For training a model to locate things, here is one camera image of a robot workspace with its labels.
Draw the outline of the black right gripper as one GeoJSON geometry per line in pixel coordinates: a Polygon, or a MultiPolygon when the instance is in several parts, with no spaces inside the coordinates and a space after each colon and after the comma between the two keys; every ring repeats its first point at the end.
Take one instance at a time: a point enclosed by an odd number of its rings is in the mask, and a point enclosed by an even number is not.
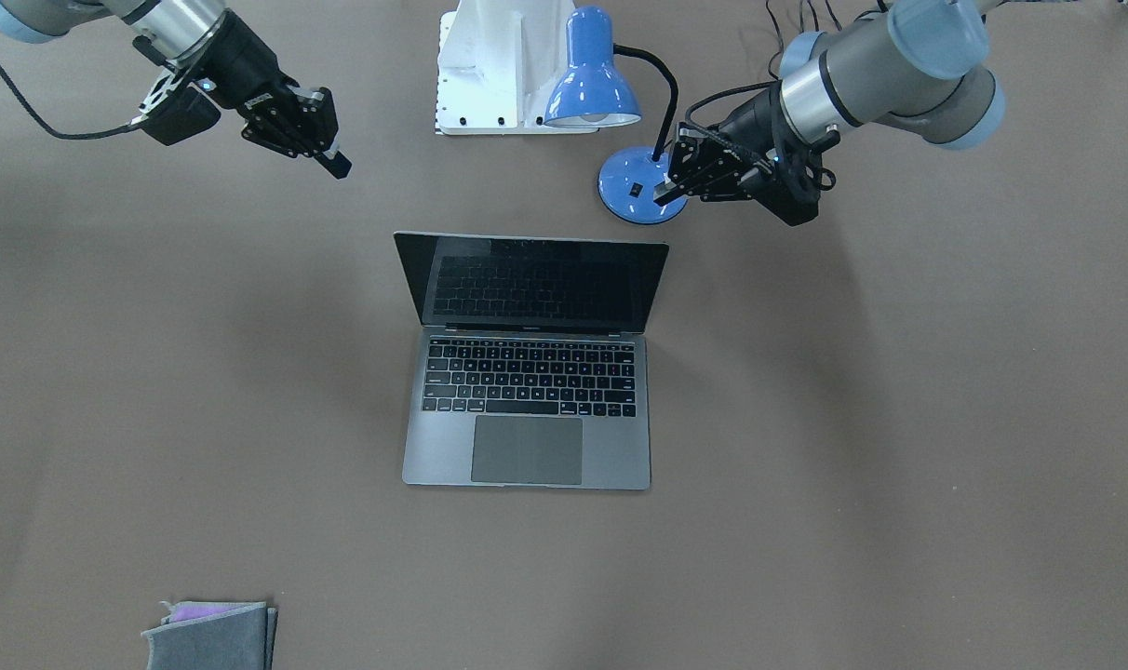
{"type": "Polygon", "coordinates": [[[287,157],[314,158],[338,180],[350,174],[331,89],[305,87],[285,74],[274,51],[233,11],[220,15],[194,74],[215,105],[245,120],[245,140],[287,157]]]}

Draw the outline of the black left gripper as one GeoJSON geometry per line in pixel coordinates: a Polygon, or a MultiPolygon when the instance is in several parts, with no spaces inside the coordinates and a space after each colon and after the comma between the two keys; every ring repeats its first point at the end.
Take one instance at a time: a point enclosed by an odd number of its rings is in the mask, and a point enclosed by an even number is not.
{"type": "Polygon", "coordinates": [[[704,202],[754,200],[748,194],[759,168],[768,169],[775,149],[772,103],[775,88],[731,88],[693,103],[678,123],[667,166],[666,180],[653,189],[658,208],[684,208],[691,196],[704,202]],[[710,124],[694,120],[696,111],[732,95],[751,92],[728,117],[710,124]]]}

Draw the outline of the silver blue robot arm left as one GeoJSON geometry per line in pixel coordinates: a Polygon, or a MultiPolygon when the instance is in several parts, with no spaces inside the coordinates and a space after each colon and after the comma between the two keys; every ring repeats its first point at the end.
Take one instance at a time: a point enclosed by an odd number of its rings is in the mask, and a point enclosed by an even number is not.
{"type": "Polygon", "coordinates": [[[678,124],[658,205],[679,199],[752,202],[785,224],[813,221],[835,187],[823,153],[854,127],[878,123],[964,150],[1001,126],[1006,97],[984,64],[990,1],[892,1],[839,33],[803,33],[775,81],[700,126],[678,124]]]}

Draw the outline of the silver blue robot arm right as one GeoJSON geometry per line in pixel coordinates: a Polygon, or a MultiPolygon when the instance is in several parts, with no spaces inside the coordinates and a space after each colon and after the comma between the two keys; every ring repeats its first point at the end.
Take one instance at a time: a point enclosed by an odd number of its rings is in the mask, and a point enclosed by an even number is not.
{"type": "Polygon", "coordinates": [[[244,120],[243,139],[288,158],[312,158],[342,179],[333,94],[288,76],[275,52],[223,1],[0,1],[0,33],[27,44],[116,19],[133,47],[160,69],[138,113],[109,135],[141,131],[165,147],[215,127],[224,111],[244,120]]]}

